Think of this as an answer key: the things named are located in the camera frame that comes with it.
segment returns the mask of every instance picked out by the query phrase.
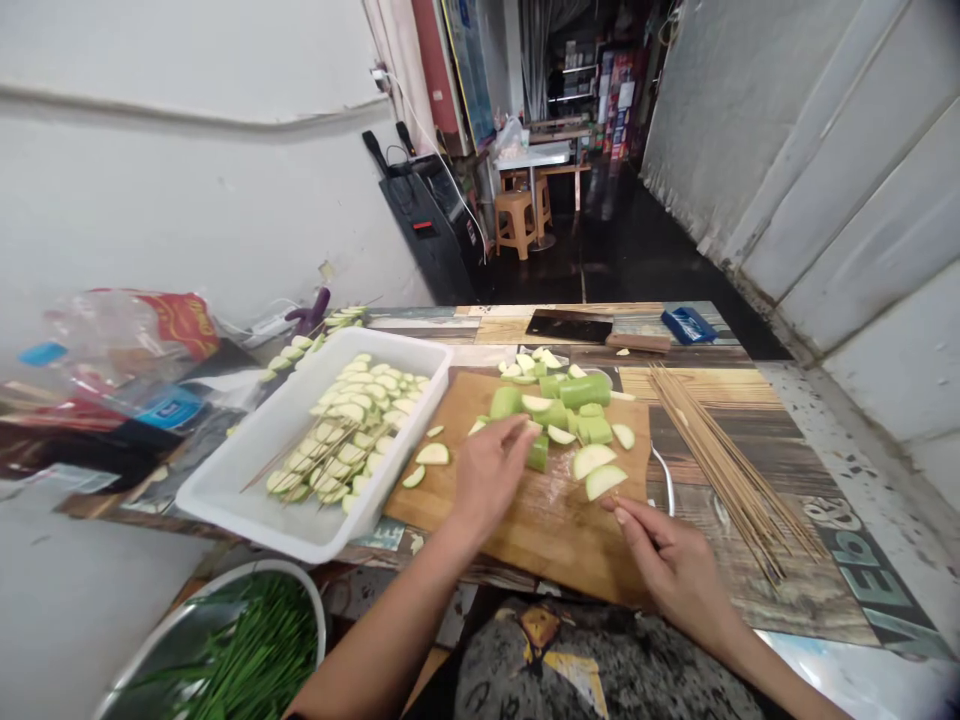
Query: metal bowl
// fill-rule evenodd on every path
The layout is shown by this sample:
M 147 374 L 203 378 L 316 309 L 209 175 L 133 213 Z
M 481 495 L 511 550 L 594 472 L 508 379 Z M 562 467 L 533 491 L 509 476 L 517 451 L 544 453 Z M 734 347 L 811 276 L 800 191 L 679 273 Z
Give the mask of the metal bowl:
M 320 593 L 307 574 L 293 563 L 285 560 L 261 560 L 238 567 L 224 573 L 216 580 L 205 585 L 192 597 L 200 598 L 252 575 L 253 573 L 275 573 L 286 575 L 291 582 L 299 582 L 306 588 L 313 603 L 317 621 L 317 665 L 323 660 L 327 647 L 327 626 L 320 602 Z M 96 712 L 93 720 L 162 720 L 169 716 L 170 703 L 176 694 L 171 693 L 163 683 L 135 685 L 151 673 L 165 668 L 184 665 L 198 659 L 210 633 L 233 622 L 243 611 L 246 603 L 200 604 L 185 602 L 157 625 L 140 649 L 130 659 L 126 667 L 117 676 L 113 688 L 108 692 Z

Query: dark floor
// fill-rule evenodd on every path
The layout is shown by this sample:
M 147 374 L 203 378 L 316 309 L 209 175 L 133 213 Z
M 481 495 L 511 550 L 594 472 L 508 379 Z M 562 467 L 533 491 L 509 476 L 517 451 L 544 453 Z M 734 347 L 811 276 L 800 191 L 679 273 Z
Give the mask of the dark floor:
M 595 169 L 594 176 L 593 193 L 584 192 L 578 226 L 572 215 L 554 218 L 556 245 L 531 253 L 523 263 L 510 248 L 494 258 L 494 303 L 710 300 L 751 358 L 791 359 L 764 320 L 697 252 L 629 165 L 616 178 L 605 168 Z M 550 193 L 555 210 L 560 210 L 561 197 L 572 196 L 572 187 L 551 183 Z

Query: curtain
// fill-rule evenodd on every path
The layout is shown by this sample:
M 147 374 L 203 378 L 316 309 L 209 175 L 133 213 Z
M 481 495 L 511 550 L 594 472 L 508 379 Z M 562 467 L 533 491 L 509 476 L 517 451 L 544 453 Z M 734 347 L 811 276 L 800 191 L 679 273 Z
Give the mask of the curtain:
M 523 99 L 527 121 L 547 117 L 547 39 L 580 16 L 595 0 L 520 0 L 520 42 L 523 66 Z

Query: clothing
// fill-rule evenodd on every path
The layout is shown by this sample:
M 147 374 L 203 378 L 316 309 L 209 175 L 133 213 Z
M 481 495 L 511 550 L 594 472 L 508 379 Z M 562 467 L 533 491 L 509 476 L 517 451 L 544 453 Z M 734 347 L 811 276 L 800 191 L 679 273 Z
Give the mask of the clothing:
M 658 617 L 510 599 L 437 671 L 405 718 L 747 719 L 765 716 L 759 700 Z

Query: plastic bag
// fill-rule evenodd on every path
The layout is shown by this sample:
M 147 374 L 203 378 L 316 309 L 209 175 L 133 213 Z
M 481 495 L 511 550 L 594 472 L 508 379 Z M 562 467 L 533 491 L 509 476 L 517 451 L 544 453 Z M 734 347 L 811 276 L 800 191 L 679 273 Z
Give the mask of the plastic bag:
M 523 154 L 523 125 L 520 121 L 511 116 L 507 119 L 503 130 L 497 133 L 497 139 L 494 143 L 494 156 L 497 159 L 509 159 L 519 157 Z

